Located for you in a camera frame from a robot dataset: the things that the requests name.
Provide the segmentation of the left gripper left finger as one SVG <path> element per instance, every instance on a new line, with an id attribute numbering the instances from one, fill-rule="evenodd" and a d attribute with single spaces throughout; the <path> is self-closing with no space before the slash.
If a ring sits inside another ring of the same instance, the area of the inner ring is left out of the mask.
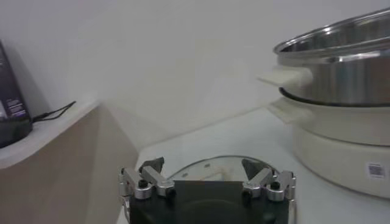
<path id="1" fill-rule="evenodd" d="M 155 193 L 165 199 L 175 196 L 175 183 L 162 174 L 164 157 L 155 158 L 142 163 L 138 170 L 122 167 L 118 172 L 118 187 L 124 217 L 130 218 L 130 204 L 134 200 L 145 201 Z"/>

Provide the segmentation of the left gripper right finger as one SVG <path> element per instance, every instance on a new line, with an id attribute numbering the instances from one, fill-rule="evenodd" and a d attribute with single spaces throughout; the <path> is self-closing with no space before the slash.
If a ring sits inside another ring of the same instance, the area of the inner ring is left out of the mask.
<path id="1" fill-rule="evenodd" d="M 296 199 L 296 176 L 293 172 L 278 172 L 264 162 L 249 159 L 242 159 L 241 164 L 248 178 L 243 182 L 244 201 L 250 202 L 263 194 L 274 202 Z"/>

